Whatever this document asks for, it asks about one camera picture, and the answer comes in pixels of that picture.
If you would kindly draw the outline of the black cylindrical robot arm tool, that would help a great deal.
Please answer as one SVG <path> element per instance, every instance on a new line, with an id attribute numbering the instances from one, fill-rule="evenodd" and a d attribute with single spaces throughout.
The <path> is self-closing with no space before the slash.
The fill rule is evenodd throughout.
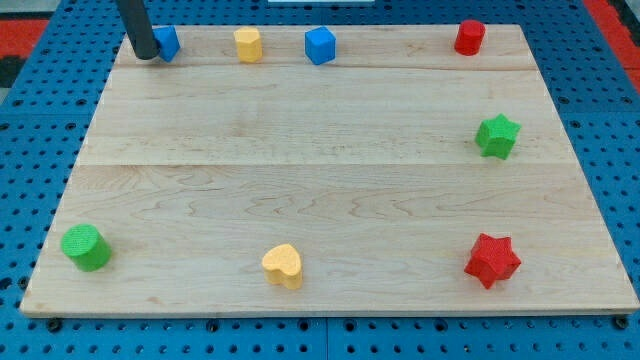
<path id="1" fill-rule="evenodd" d="M 127 36 L 138 59 L 155 58 L 160 50 L 143 0 L 115 0 Z"/>

